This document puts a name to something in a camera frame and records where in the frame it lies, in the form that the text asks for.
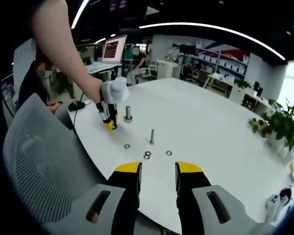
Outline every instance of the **window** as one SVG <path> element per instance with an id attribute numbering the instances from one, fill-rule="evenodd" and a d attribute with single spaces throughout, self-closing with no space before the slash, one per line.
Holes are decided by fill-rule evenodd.
<path id="1" fill-rule="evenodd" d="M 142 52 L 142 53 L 146 53 L 146 47 L 147 47 L 147 44 L 146 43 L 142 43 L 142 44 L 136 44 L 136 46 L 139 47 L 139 50 Z"/>
<path id="2" fill-rule="evenodd" d="M 289 62 L 278 102 L 286 107 L 286 99 L 294 105 L 294 61 Z"/>

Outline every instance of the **ceiling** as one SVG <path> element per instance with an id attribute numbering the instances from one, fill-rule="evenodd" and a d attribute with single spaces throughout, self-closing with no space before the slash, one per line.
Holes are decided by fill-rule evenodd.
<path id="1" fill-rule="evenodd" d="M 72 24 L 83 0 L 67 0 Z M 206 38 L 226 43 L 257 54 L 276 66 L 294 60 L 294 2 L 270 0 L 140 0 L 123 15 L 108 12 L 109 0 L 90 0 L 79 21 L 72 30 L 76 44 L 90 39 L 95 42 L 111 34 L 128 34 L 129 39 L 139 42 L 153 34 L 183 35 Z M 159 13 L 145 17 L 146 6 Z M 138 19 L 135 16 L 143 13 Z M 286 61 L 242 36 L 219 29 L 200 26 L 160 26 L 139 29 L 139 26 L 168 22 L 190 22 L 225 27 L 255 38 L 282 54 Z"/>

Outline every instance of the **white glove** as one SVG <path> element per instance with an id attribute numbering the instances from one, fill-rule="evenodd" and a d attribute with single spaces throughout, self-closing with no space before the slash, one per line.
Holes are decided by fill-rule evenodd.
<path id="1" fill-rule="evenodd" d="M 103 101 L 107 104 L 116 104 L 127 100 L 129 90 L 126 86 L 125 77 L 117 77 L 113 81 L 104 82 L 102 87 Z"/>

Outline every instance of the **washer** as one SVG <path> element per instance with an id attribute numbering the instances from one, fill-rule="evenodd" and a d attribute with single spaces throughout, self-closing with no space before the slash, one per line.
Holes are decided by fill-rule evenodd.
<path id="1" fill-rule="evenodd" d="M 150 158 L 150 156 L 151 156 L 151 153 L 149 151 L 146 151 L 144 158 L 148 160 Z"/>

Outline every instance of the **computer mouse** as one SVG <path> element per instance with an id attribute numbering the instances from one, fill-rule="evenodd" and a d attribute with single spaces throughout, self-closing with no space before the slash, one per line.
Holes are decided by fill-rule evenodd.
<path id="1" fill-rule="evenodd" d="M 82 108 L 85 107 L 85 103 L 81 102 L 81 101 L 74 101 L 73 103 L 71 103 L 68 107 L 69 111 L 76 111 L 76 110 L 80 110 Z"/>

